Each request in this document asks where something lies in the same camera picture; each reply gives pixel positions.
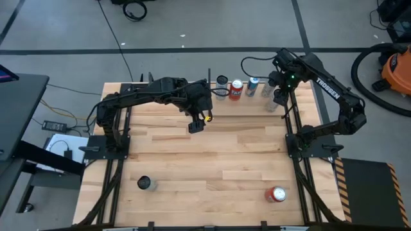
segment yellow black hazard stripe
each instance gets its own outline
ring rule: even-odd
[[[395,171],[394,166],[392,164],[387,164],[387,165],[390,168],[392,181],[394,182],[394,188],[395,188],[396,194],[397,194],[399,210],[401,211],[401,215],[403,217],[405,228],[410,228],[410,223],[408,222],[407,214],[405,213],[405,206],[404,206],[404,203],[403,203],[403,197],[401,196],[401,191],[399,190],[399,183],[398,183],[398,180],[397,180],[396,171]]]
[[[338,191],[340,193],[340,199],[342,204],[342,210],[344,211],[345,219],[352,223],[351,211],[349,210],[347,184],[345,182],[344,165],[340,157],[337,157],[334,161],[335,173],[337,174]]]

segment black desk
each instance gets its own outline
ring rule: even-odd
[[[0,215],[21,171],[31,174],[37,171],[35,164],[27,160],[80,176],[84,170],[83,164],[21,140],[46,90],[49,77],[34,74],[18,76],[19,81],[0,83]],[[33,187],[29,185],[26,189],[29,191],[26,190],[22,201],[28,200]]]

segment desk leg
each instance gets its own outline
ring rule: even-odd
[[[33,181],[34,175],[30,176],[30,179],[27,183],[26,189],[24,190],[23,196],[20,199],[19,206],[17,206],[17,210],[15,211],[16,213],[23,213],[24,210],[26,209],[28,200],[30,199],[31,193],[33,192],[34,186],[32,186],[32,181]]]
[[[4,169],[0,173],[0,216],[19,178],[24,162],[25,160],[21,158],[0,162],[0,169]]]
[[[85,167],[84,164],[56,155],[25,141],[19,142],[13,157],[25,158],[39,164],[44,164],[80,176],[83,175]]]

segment soda can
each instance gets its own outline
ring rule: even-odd
[[[225,77],[225,76],[219,76],[219,77],[217,77],[217,81],[216,81],[216,88],[227,88],[227,84],[228,84],[228,82],[229,82],[229,79],[227,78],[227,77]],[[226,90],[216,90],[216,92],[218,93],[218,94],[227,94],[227,91]],[[218,99],[218,100],[224,100],[225,99],[225,96],[217,96],[216,95],[216,99]]]
[[[274,186],[265,191],[265,199],[268,202],[283,202],[287,198],[285,189],[280,186]]]
[[[247,96],[254,96],[257,90],[259,78],[250,78],[248,84],[247,84],[247,90],[245,91],[245,94]]]
[[[233,101],[237,101],[241,97],[241,93],[243,92],[243,82],[241,80],[234,80],[230,84],[230,95],[229,99]]]
[[[142,176],[138,181],[137,185],[141,190],[147,190],[147,191],[154,191],[155,188],[157,187],[157,183],[155,180],[150,179],[148,176]]]

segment blue can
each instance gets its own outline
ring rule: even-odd
[[[247,84],[247,90],[245,94],[249,97],[254,96],[257,90],[259,78],[250,78],[249,83]]]

